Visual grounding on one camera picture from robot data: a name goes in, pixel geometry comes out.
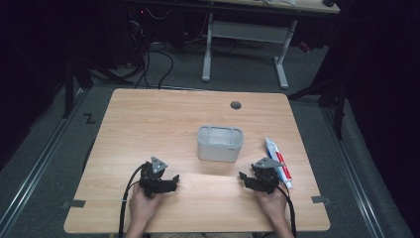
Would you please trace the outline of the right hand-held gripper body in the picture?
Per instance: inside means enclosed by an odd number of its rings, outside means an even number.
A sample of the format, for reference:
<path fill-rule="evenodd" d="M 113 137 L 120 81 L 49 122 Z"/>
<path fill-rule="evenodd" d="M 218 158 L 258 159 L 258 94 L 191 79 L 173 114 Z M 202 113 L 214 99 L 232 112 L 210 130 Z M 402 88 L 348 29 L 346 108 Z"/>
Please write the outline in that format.
<path fill-rule="evenodd" d="M 277 169 L 281 163 L 270 158 L 262 158 L 252 164 L 255 175 L 254 190 L 271 194 L 279 185 Z"/>

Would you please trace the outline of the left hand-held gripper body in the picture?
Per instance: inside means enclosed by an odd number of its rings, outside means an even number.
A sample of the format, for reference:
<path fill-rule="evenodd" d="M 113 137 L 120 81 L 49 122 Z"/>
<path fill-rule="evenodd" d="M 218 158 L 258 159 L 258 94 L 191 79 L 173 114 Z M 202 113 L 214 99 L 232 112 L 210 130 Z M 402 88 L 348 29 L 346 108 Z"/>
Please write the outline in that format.
<path fill-rule="evenodd" d="M 144 190 L 145 196 L 151 198 L 162 184 L 173 184 L 161 178 L 166 168 L 167 164 L 156 157 L 151 157 L 149 162 L 141 165 L 139 186 Z"/>

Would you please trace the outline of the white red toothpaste tube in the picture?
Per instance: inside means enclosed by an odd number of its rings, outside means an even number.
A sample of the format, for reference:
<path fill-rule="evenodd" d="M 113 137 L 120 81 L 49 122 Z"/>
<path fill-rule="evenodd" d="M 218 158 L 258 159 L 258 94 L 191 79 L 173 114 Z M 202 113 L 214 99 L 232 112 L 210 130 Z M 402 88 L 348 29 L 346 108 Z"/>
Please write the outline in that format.
<path fill-rule="evenodd" d="M 287 188 L 292 188 L 292 177 L 288 170 L 287 165 L 285 164 L 284 158 L 280 153 L 277 145 L 271 139 L 265 139 L 265 146 L 269 157 L 272 160 L 278 161 L 280 166 L 276 168 L 279 178 L 285 184 Z"/>

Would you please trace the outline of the person's left hand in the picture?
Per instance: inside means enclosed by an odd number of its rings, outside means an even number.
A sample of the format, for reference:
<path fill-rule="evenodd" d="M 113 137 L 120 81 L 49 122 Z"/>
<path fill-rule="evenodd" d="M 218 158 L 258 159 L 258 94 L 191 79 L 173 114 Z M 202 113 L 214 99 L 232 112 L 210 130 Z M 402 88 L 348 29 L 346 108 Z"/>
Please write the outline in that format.
<path fill-rule="evenodd" d="M 149 198 L 144 195 L 141 189 L 134 191 L 130 200 L 131 224 L 129 229 L 136 232 L 144 231 L 156 214 L 162 198 L 162 194 Z"/>

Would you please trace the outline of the person's right hand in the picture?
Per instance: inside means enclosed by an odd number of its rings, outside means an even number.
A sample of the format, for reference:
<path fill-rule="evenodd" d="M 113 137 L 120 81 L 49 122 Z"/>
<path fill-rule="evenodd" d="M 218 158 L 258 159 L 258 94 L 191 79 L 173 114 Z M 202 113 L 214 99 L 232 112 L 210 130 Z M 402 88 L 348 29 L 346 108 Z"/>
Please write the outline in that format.
<path fill-rule="evenodd" d="M 255 195 L 262 207 L 263 214 L 267 217 L 273 229 L 284 230 L 287 228 L 288 223 L 285 218 L 286 200 L 284 195 L 279 190 L 275 190 L 270 194 L 256 191 Z"/>

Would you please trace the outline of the black metal stand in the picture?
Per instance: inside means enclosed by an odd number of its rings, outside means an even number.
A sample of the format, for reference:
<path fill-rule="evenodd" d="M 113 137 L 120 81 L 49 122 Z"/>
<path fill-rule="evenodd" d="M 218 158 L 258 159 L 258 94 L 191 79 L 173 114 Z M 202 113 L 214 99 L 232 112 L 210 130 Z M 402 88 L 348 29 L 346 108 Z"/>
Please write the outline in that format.
<path fill-rule="evenodd" d="M 64 69 L 64 118 L 68 118 L 70 112 L 75 107 L 74 82 L 77 81 L 79 86 L 84 89 L 90 89 L 93 86 L 93 80 L 90 75 L 91 69 L 98 71 L 111 81 L 121 84 L 130 84 L 130 81 L 126 80 L 123 76 L 119 76 L 98 63 L 77 54 L 71 54 L 68 56 Z"/>
<path fill-rule="evenodd" d="M 289 100 L 296 100 L 304 95 L 319 94 L 318 105 L 320 107 L 335 107 L 333 130 L 337 137 L 342 140 L 342 123 L 345 116 L 344 107 L 348 82 L 348 68 L 342 66 L 330 77 L 320 82 L 312 83 L 310 86 L 288 95 L 287 98 Z"/>

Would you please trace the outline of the white-legged background desk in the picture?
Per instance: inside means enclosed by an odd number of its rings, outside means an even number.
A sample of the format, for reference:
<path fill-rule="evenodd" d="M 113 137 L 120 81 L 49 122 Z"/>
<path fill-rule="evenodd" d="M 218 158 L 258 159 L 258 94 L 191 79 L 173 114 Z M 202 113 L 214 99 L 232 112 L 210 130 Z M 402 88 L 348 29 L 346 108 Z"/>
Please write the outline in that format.
<path fill-rule="evenodd" d="M 335 0 L 209 0 L 211 7 L 217 4 L 233 7 L 250 7 L 252 10 L 285 10 L 289 13 L 340 13 L 340 7 Z M 203 62 L 202 80 L 211 78 L 212 41 L 214 38 L 245 40 L 261 43 L 281 44 L 279 55 L 273 58 L 279 85 L 288 88 L 288 81 L 284 72 L 283 61 L 291 43 L 297 18 L 287 20 L 279 26 L 273 23 L 241 23 L 239 20 L 214 20 L 213 14 L 207 16 L 206 52 Z"/>

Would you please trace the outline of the metal floor rail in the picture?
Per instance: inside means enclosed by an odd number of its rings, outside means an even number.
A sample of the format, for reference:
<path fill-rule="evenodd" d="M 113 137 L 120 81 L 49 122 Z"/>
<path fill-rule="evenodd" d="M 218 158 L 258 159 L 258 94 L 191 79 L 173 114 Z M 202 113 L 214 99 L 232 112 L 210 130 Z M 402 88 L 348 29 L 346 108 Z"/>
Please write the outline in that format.
<path fill-rule="evenodd" d="M 71 99 L 73 105 L 68 112 L 64 112 L 64 93 L 63 89 L 48 110 L 36 120 L 9 163 L 0 172 L 0 237 L 6 237 L 13 227 L 89 89 L 76 90 Z"/>
<path fill-rule="evenodd" d="M 345 147 L 344 141 L 339 138 L 334 127 L 334 118 L 329 109 L 321 108 L 321 113 L 328 125 L 330 132 L 334 138 L 335 144 L 339 150 L 340 159 L 342 161 L 346 178 L 355 197 L 359 211 L 367 226 L 370 238 L 385 238 L 383 230 L 377 220 L 376 214 L 365 191 L 364 185 L 360 180 L 357 170 L 355 169 L 351 157 Z"/>

